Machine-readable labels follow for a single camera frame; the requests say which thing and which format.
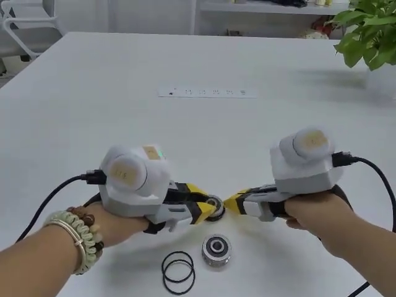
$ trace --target hand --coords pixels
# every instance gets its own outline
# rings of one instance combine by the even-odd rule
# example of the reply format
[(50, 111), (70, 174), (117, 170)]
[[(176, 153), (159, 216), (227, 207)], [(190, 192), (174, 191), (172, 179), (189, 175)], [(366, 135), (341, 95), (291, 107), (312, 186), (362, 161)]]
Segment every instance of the hand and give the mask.
[(329, 192), (291, 198), (285, 210), (292, 217), (286, 221), (290, 228), (308, 230), (335, 256), (338, 234), (358, 218), (346, 202)]
[(87, 206), (87, 212), (95, 216), (95, 223), (100, 226), (105, 248), (122, 243), (149, 226), (149, 221), (144, 218), (117, 217), (107, 212), (101, 202)]

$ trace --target beaded bracelet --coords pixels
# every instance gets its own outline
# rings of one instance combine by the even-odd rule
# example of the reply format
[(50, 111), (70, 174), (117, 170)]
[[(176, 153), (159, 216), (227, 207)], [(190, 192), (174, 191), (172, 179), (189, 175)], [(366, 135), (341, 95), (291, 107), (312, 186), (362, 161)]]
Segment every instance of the beaded bracelet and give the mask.
[(99, 233), (100, 227), (95, 225), (95, 217), (87, 214), (84, 207), (70, 207), (67, 211), (55, 212), (47, 218), (44, 226), (46, 225), (63, 227), (73, 237), (75, 244), (79, 247), (82, 261), (74, 274), (84, 274), (101, 257), (104, 244), (102, 235)]

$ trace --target green plant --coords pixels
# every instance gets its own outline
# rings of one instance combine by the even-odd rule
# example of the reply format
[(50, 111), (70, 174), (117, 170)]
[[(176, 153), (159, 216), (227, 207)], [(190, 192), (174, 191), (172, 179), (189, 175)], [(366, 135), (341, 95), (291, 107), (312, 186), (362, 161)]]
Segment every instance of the green plant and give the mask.
[(353, 9), (330, 22), (337, 27), (357, 26), (335, 45), (348, 67), (361, 58), (372, 71), (385, 63), (396, 65), (396, 0), (357, 0)]

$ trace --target potted plant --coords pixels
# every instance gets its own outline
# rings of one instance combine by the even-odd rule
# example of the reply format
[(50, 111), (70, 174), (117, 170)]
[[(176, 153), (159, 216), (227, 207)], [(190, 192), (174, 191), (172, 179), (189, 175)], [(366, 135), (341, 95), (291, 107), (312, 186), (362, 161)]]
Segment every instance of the potted plant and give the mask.
[(352, 68), (361, 59), (369, 67), (367, 88), (396, 98), (396, 0), (357, 0), (331, 21), (354, 26), (335, 45)]

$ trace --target human arm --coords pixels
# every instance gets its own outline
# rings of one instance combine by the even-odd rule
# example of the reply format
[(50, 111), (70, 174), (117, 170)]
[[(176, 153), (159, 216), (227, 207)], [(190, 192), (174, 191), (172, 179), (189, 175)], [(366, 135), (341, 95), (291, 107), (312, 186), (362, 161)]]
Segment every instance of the human arm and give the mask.
[[(121, 243), (148, 227), (144, 219), (116, 217), (101, 204), (92, 204), (87, 211), (100, 225), (105, 247)], [(80, 265), (79, 257), (66, 230), (46, 226), (0, 252), (0, 295), (54, 297)]]
[(294, 218), (288, 226), (310, 231), (383, 296), (396, 296), (396, 234), (364, 221), (331, 193), (295, 197), (285, 208)]

